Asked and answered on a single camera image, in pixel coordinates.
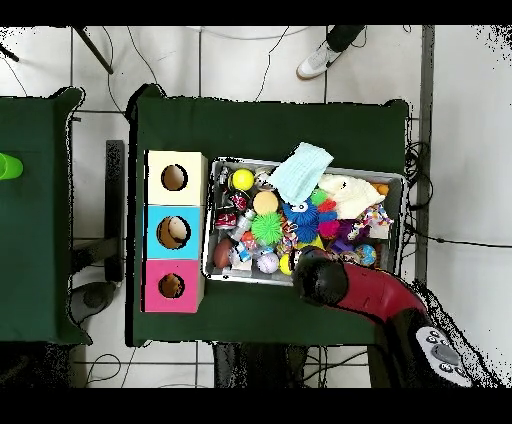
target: stacked boxes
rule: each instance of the stacked boxes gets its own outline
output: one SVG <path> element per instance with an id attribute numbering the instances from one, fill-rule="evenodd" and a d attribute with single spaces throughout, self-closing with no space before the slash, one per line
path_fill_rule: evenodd
<path id="1" fill-rule="evenodd" d="M 208 162 L 199 152 L 145 152 L 143 312 L 195 313 Z"/>

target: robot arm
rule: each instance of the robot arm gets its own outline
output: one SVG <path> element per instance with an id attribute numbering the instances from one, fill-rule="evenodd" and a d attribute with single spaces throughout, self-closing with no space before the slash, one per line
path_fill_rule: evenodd
<path id="1" fill-rule="evenodd" d="M 382 327 L 393 368 L 388 373 L 401 387 L 471 387 L 459 355 L 400 279 L 311 246 L 293 252 L 291 262 L 304 300 L 362 314 Z"/>

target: toy bin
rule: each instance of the toy bin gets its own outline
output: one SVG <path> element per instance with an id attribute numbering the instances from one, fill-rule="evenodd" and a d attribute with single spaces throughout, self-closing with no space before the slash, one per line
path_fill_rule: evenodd
<path id="1" fill-rule="evenodd" d="M 218 176 L 223 166 L 232 170 L 240 168 L 255 171 L 256 168 L 265 166 L 275 168 L 279 162 L 259 161 L 253 159 L 219 157 L 212 162 L 208 187 L 208 205 L 206 211 L 205 237 L 202 254 L 202 269 L 204 275 L 211 280 L 239 281 L 245 283 L 261 283 L 282 286 L 291 286 L 291 276 L 285 275 L 279 270 L 273 274 L 261 272 L 253 261 L 251 276 L 247 272 L 236 273 L 231 271 L 230 275 L 223 273 L 222 269 L 215 267 L 213 254 L 218 242 L 225 238 L 226 231 L 216 229 L 215 205 L 221 201 L 222 192 L 218 185 Z M 407 194 L 407 181 L 402 175 L 386 172 L 359 171 L 354 169 L 327 168 L 325 173 L 347 175 L 362 178 L 370 183 L 387 184 L 389 192 L 383 202 L 388 216 L 394 220 L 389 230 L 388 239 L 367 239 L 366 243 L 372 244 L 378 251 L 379 267 L 390 272 L 396 272 L 399 266 L 399 254 L 402 245 L 404 231 L 405 207 Z"/>

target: green table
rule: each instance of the green table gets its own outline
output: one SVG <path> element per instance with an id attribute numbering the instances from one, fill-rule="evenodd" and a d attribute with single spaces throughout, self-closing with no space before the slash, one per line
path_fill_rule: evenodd
<path id="1" fill-rule="evenodd" d="M 408 105 L 239 103 L 168 99 L 154 85 L 132 97 L 129 147 L 126 341 L 216 340 L 298 345 L 374 343 L 374 325 L 359 315 L 317 308 L 293 288 L 207 281 L 192 315 L 140 312 L 143 152 L 201 151 L 281 161 L 300 141 L 324 147 L 331 166 L 402 174 Z"/>
<path id="2" fill-rule="evenodd" d="M 0 181 L 0 341 L 88 343 L 68 318 L 71 274 L 67 121 L 82 91 L 0 98 L 0 152 L 24 172 Z"/>

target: green cup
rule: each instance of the green cup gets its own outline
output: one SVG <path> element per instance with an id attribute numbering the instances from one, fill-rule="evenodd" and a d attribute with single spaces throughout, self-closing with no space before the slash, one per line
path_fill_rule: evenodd
<path id="1" fill-rule="evenodd" d="M 17 158 L 0 153 L 0 181 L 18 178 L 23 172 L 23 164 Z"/>

